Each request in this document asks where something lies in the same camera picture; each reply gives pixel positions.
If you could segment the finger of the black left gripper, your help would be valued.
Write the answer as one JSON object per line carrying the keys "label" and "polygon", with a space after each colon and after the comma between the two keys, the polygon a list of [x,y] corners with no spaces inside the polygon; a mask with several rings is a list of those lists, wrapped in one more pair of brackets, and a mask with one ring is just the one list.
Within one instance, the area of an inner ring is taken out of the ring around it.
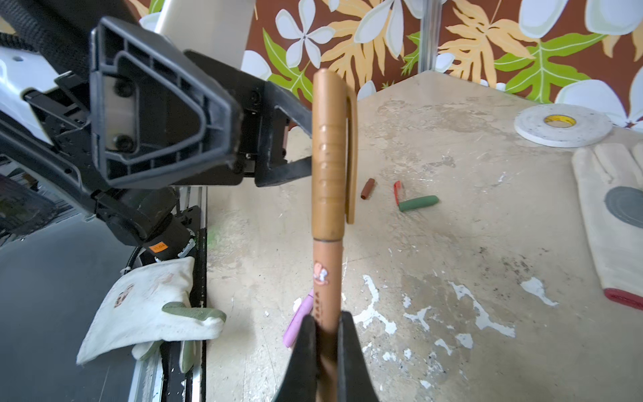
{"label": "finger of the black left gripper", "polygon": [[242,106],[240,144],[232,167],[222,165],[184,179],[185,186],[236,186],[253,178],[259,188],[311,176],[311,158],[286,161],[286,137],[293,123],[311,135],[311,109],[291,92],[242,70],[189,50],[187,57],[214,78]]}

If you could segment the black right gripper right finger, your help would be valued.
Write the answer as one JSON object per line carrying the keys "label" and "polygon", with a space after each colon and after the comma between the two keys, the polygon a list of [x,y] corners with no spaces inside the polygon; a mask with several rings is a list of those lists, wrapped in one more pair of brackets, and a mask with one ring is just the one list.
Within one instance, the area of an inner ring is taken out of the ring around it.
{"label": "black right gripper right finger", "polygon": [[351,313],[341,311],[338,328],[338,401],[379,402]]}

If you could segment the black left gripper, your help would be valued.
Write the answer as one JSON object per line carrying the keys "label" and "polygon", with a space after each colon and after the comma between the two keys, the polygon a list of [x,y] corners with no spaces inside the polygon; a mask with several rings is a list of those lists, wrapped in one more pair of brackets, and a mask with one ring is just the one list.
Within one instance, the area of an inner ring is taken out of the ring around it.
{"label": "black left gripper", "polygon": [[169,40],[104,17],[90,49],[90,84],[68,72],[52,90],[23,96],[52,142],[40,155],[49,181],[94,201],[100,174],[113,188],[159,189],[234,166],[239,102]]}

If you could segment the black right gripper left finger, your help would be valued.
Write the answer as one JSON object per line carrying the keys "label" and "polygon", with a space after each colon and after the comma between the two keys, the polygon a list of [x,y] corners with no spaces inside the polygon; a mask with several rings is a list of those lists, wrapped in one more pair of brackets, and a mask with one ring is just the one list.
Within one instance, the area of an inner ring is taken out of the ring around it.
{"label": "black right gripper left finger", "polygon": [[286,374],[274,397],[275,402],[314,402],[317,384],[316,321],[302,320]]}

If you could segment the dark red marker cap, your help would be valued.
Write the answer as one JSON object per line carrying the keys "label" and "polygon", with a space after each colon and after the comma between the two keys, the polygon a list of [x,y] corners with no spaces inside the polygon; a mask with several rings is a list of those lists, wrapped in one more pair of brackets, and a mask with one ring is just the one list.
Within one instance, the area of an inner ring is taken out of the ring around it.
{"label": "dark red marker cap", "polygon": [[376,186],[375,179],[373,179],[373,178],[368,179],[367,182],[365,183],[365,185],[363,186],[363,189],[362,189],[361,194],[360,194],[360,198],[362,200],[370,199],[370,197],[371,197],[371,195],[372,195],[372,193],[374,191],[375,186]]}

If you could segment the red pen cap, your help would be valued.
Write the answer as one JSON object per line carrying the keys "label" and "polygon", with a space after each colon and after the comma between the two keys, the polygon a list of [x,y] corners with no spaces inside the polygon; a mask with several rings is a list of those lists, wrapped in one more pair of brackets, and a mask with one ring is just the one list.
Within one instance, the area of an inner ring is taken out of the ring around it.
{"label": "red pen cap", "polygon": [[400,204],[405,200],[405,188],[399,180],[394,184],[394,196],[397,206],[400,206]]}

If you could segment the dark green pen cap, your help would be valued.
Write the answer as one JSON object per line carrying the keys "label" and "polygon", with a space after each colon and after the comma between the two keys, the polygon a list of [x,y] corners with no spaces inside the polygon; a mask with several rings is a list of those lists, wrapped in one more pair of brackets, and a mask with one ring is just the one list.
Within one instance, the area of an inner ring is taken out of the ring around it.
{"label": "dark green pen cap", "polygon": [[436,205],[440,202],[440,199],[437,196],[430,195],[424,197],[418,197],[414,199],[407,199],[399,204],[400,212],[408,212],[415,209],[428,208],[433,205]]}

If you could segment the brown pen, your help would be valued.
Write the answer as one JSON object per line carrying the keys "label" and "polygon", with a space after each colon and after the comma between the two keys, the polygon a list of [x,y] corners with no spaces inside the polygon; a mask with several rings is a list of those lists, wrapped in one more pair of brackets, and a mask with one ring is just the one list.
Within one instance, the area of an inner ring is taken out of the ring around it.
{"label": "brown pen", "polygon": [[338,327],[342,306],[342,241],[313,241],[317,401],[338,400]]}

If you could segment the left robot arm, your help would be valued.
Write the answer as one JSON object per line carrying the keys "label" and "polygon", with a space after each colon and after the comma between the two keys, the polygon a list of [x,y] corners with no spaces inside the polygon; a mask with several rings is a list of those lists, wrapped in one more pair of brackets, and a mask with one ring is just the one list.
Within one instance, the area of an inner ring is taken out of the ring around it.
{"label": "left robot arm", "polygon": [[123,1],[4,1],[1,17],[1,154],[149,261],[199,242],[178,186],[311,175],[309,157],[286,160],[310,109],[213,45],[143,28]]}

